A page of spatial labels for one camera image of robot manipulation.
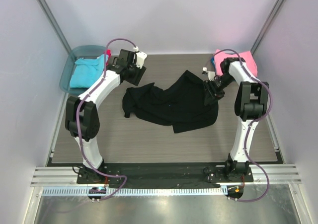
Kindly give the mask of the black t shirt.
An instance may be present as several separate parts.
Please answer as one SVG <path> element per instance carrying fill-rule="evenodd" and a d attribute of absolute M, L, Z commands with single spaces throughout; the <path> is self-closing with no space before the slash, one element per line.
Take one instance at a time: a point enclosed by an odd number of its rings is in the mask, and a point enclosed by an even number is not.
<path fill-rule="evenodd" d="M 218 103 L 205 105 L 204 81 L 185 71 L 168 89 L 154 83 L 126 90 L 122 100 L 124 116 L 133 113 L 139 119 L 172 126 L 174 133 L 182 133 L 213 125 L 218 117 Z"/>

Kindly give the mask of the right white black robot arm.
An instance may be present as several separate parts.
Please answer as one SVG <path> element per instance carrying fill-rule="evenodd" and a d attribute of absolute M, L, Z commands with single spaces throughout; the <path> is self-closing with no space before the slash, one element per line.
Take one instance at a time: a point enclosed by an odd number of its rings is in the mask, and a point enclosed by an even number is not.
<path fill-rule="evenodd" d="M 259 119 L 267 112 L 268 83 L 260 81 L 250 73 L 245 60 L 240 58 L 225 58 L 221 62 L 222 75 L 204 82 L 206 105 L 212 105 L 225 96 L 224 89 L 235 81 L 238 92 L 234 104 L 234 112 L 238 118 L 238 128 L 234 145 L 223 167 L 208 167 L 208 181 L 242 182 L 253 181 L 249 152 L 253 134 Z"/>

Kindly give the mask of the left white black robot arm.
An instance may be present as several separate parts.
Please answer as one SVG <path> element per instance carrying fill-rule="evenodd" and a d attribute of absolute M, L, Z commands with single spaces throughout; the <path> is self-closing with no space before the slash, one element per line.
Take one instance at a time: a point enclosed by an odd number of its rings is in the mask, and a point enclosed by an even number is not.
<path fill-rule="evenodd" d="M 122 82 L 138 85 L 146 71 L 144 63 L 148 55 L 137 47 L 133 51 L 122 49 L 112 61 L 109 57 L 107 51 L 106 70 L 101 77 L 78 97 L 69 97 L 66 103 L 65 127 L 77 142 L 83 159 L 78 171 L 80 183 L 100 184 L 106 179 L 104 159 L 97 143 L 100 105 Z"/>

